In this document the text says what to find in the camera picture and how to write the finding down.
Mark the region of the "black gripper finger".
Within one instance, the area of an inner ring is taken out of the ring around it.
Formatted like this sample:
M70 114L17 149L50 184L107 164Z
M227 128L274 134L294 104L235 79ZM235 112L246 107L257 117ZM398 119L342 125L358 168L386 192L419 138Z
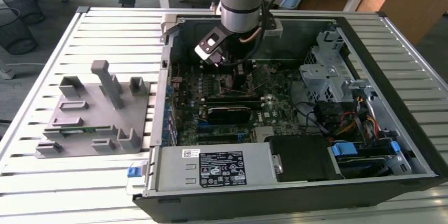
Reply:
M238 64L233 67L233 76L231 76L231 90L239 91L246 80L246 74L243 71L243 65Z

